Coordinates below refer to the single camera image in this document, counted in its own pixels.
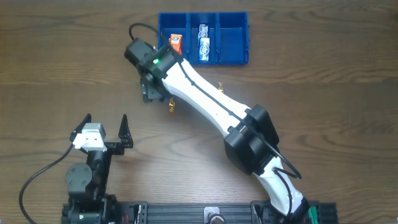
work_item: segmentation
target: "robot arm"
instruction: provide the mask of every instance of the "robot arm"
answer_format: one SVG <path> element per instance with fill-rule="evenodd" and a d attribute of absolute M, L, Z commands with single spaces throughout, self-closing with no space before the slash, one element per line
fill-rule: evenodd
<path fill-rule="evenodd" d="M 303 218 L 310 206 L 287 175 L 275 171 L 283 169 L 275 154 L 279 153 L 279 138 L 263 107 L 256 105 L 250 109 L 222 94 L 168 45 L 156 50 L 134 39 L 124 56 L 138 69 L 147 86 L 164 98 L 172 95 L 182 98 L 219 129 L 228 158 L 243 172 L 255 173 L 271 204 L 285 217 L 284 223 Z"/>

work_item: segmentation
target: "blue container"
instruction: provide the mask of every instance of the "blue container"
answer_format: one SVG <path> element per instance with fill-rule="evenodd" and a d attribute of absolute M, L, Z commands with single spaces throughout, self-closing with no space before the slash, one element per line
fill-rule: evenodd
<path fill-rule="evenodd" d="M 209 61 L 199 60 L 199 24 L 208 25 Z M 249 60 L 247 12 L 161 12 L 159 30 L 182 35 L 182 52 L 192 65 L 242 65 Z M 158 37 L 158 48 L 165 43 Z"/>

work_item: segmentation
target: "wooden table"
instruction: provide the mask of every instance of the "wooden table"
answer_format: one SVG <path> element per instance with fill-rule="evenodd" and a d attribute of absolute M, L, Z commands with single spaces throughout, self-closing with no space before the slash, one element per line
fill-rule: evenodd
<path fill-rule="evenodd" d="M 60 157 L 87 113 L 117 141 L 127 114 L 134 149 L 114 156 L 108 192 L 119 200 L 265 200 L 254 176 L 235 168 L 216 128 L 191 106 L 142 102 L 123 57 L 129 24 L 157 25 L 161 11 L 247 11 L 246 66 L 200 67 L 210 83 L 267 108 L 280 150 L 301 171 L 309 200 L 336 202 L 341 223 L 398 216 L 397 1 L 2 1 L 0 3 L 0 219 L 27 223 L 23 183 Z M 151 32 L 137 28 L 156 43 Z M 24 195 L 38 223 L 58 223 L 73 151 Z"/>

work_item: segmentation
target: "cable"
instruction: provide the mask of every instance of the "cable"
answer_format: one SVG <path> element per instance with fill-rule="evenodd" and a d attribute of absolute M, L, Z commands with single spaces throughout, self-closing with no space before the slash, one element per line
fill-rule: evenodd
<path fill-rule="evenodd" d="M 48 170 L 49 168 L 53 167 L 55 164 L 59 163 L 62 159 L 64 159 L 69 152 L 72 150 L 73 144 L 70 144 L 68 150 L 64 153 L 64 155 L 62 155 L 59 159 L 57 159 L 56 161 L 52 162 L 51 164 L 49 164 L 48 166 L 44 167 L 43 169 L 39 170 L 37 173 L 35 173 L 31 178 L 29 178 L 29 180 L 26 181 L 26 183 L 24 184 L 24 186 L 21 188 L 21 192 L 19 192 L 19 208 L 21 208 L 22 213 L 24 214 L 25 218 L 31 223 L 31 224 L 36 224 L 35 221 L 33 221 L 33 219 L 27 214 L 25 208 L 24 208 L 24 204 L 22 202 L 22 198 L 24 196 L 24 192 L 26 187 L 32 182 L 33 179 L 35 179 L 38 175 L 44 173 L 46 170 Z"/>
<path fill-rule="evenodd" d="M 131 31 L 132 28 L 134 26 L 143 26 L 146 27 L 152 31 L 154 31 L 157 35 L 159 35 L 163 41 L 170 46 L 169 41 L 167 40 L 167 38 L 156 28 L 148 25 L 148 24 L 144 24 L 144 23 L 135 23 L 135 24 L 131 24 L 131 26 L 129 27 L 129 35 L 131 37 L 132 40 L 134 40 Z M 246 127 L 248 127 L 248 129 L 254 134 L 256 135 L 256 137 L 258 137 L 276 156 L 278 156 L 280 159 L 283 160 L 283 162 L 294 172 L 294 174 L 287 172 L 286 170 L 282 170 L 281 172 L 296 178 L 296 179 L 301 179 L 301 174 L 300 172 L 293 166 L 292 163 L 290 163 L 289 160 L 287 160 L 281 153 L 279 153 L 273 146 L 271 146 L 265 139 L 264 137 L 258 133 L 249 123 L 245 122 L 245 120 L 243 120 L 242 118 L 240 118 L 238 115 L 236 115 L 233 111 L 229 110 L 227 107 L 225 107 L 222 103 L 220 103 L 218 100 L 216 100 L 214 97 L 212 97 L 210 94 L 208 94 L 205 90 L 203 90 L 202 88 L 200 88 L 200 86 L 198 86 L 187 74 L 187 72 L 185 71 L 185 69 L 182 67 L 181 61 L 183 60 L 182 56 L 179 55 L 177 53 L 177 51 L 174 50 L 173 47 L 170 47 L 170 50 L 173 53 L 173 56 L 177 59 L 177 63 L 181 68 L 181 71 L 184 73 L 185 78 L 188 79 L 188 81 L 191 83 L 191 85 L 195 86 L 198 90 L 200 90 L 203 94 L 205 94 L 207 97 L 209 97 L 211 100 L 213 100 L 217 105 L 219 105 L 221 108 L 223 108 L 225 111 L 228 112 L 229 115 L 235 117 L 239 122 L 241 122 L 243 125 L 245 125 Z"/>
<path fill-rule="evenodd" d="M 289 195 L 289 210 L 287 211 L 287 214 L 286 214 L 286 216 L 288 216 L 291 212 L 292 212 L 292 204 L 293 204 L 293 201 L 292 201 L 292 193 L 290 192 L 290 188 L 289 188 L 289 185 L 287 185 L 287 182 L 286 182 L 286 180 L 282 177 L 282 175 L 278 172 L 278 171 L 280 171 L 280 170 L 282 170 L 282 169 L 280 169 L 280 168 L 277 168 L 277 167 L 274 167 L 273 169 L 272 169 L 272 171 L 274 171 L 274 173 L 280 178 L 280 180 L 285 184 L 285 186 L 286 186 L 286 189 L 287 189 L 287 193 L 288 193 L 288 195 Z"/>

